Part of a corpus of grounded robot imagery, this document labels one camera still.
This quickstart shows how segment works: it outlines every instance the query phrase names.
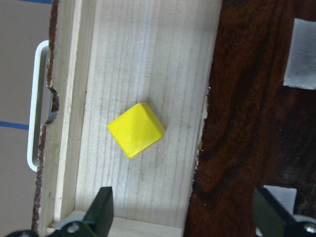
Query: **white plastic part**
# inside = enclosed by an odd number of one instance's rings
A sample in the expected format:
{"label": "white plastic part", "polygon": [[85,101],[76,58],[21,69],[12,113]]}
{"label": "white plastic part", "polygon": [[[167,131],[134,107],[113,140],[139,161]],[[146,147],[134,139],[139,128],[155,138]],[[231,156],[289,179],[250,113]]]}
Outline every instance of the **white plastic part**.
{"label": "white plastic part", "polygon": [[36,48],[34,60],[27,161],[31,170],[35,172],[38,166],[42,89],[48,51],[48,40],[45,40]]}

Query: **yellow cube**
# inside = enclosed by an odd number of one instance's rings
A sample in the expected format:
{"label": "yellow cube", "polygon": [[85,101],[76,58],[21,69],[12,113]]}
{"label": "yellow cube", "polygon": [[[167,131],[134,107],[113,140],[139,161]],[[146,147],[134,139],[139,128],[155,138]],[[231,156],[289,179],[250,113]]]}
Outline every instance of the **yellow cube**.
{"label": "yellow cube", "polygon": [[139,103],[108,124],[119,146],[133,158],[160,140],[165,129],[147,103]]}

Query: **blue tape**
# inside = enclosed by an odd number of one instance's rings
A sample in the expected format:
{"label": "blue tape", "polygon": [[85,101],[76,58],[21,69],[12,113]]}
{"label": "blue tape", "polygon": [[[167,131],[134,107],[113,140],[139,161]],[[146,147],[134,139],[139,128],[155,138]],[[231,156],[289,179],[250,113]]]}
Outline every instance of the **blue tape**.
{"label": "blue tape", "polygon": [[51,4],[52,0],[20,0],[20,1],[29,1],[29,2],[36,2],[36,3]]}
{"label": "blue tape", "polygon": [[11,128],[16,128],[16,129],[29,130],[29,126],[27,124],[5,122],[5,121],[0,121],[0,127],[11,127]]}

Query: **cube top face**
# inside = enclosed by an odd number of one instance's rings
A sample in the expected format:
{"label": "cube top face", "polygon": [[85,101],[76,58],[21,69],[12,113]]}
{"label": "cube top face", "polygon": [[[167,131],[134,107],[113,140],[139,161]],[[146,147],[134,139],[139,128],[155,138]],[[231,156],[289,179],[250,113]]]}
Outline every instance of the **cube top face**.
{"label": "cube top face", "polygon": [[147,103],[139,103],[108,124],[108,130],[128,158],[160,140],[165,129]]}

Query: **dark brown wooden surface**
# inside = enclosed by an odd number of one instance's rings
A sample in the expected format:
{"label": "dark brown wooden surface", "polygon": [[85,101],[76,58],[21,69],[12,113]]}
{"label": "dark brown wooden surface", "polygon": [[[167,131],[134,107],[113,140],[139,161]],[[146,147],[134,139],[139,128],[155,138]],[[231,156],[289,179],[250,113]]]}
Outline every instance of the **dark brown wooden surface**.
{"label": "dark brown wooden surface", "polygon": [[252,192],[298,189],[316,216],[316,91],[283,86],[294,18],[315,0],[223,0],[186,237],[253,237]]}

